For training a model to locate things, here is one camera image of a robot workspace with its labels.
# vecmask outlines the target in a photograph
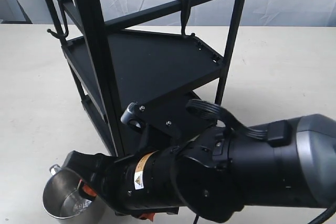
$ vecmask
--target stainless steel cup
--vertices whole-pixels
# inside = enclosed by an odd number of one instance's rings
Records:
[[[98,196],[93,201],[82,198],[77,190],[80,178],[75,173],[59,165],[53,165],[49,170],[52,177],[42,197],[45,211],[60,223],[98,223],[106,204]]]

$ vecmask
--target white table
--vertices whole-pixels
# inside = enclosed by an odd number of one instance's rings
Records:
[[[0,223],[56,223],[43,210],[48,168],[72,150],[107,153],[83,110],[51,25],[0,25]],[[179,27],[142,27],[175,32]],[[189,27],[223,53],[226,27]],[[79,32],[70,29],[71,37]],[[336,28],[241,27],[223,106],[247,125],[322,113],[336,119]],[[213,100],[216,83],[198,89]],[[228,223],[307,223],[321,210],[246,207]],[[156,223],[192,223],[159,214]],[[101,223],[136,223],[108,211]]]

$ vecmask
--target black metal cart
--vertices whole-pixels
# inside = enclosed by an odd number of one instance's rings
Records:
[[[235,0],[223,56],[185,34],[191,8],[212,0],[175,0],[109,21],[100,0],[57,0],[64,31],[53,0],[45,1],[56,29],[48,32],[60,40],[82,104],[111,155],[133,154],[139,147],[141,135],[120,122],[131,102],[157,127],[179,129],[179,141],[215,123],[184,107],[198,98],[194,89],[218,78],[215,103],[221,104],[245,0]],[[125,29],[176,12],[181,12],[180,35]],[[66,14],[82,37],[66,39]]]

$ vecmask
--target cup handle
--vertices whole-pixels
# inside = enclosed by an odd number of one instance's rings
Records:
[[[53,165],[51,168],[49,168],[49,171],[51,173],[51,175],[55,175],[56,173],[58,173],[60,170],[62,170],[62,168],[56,164],[56,165]]]

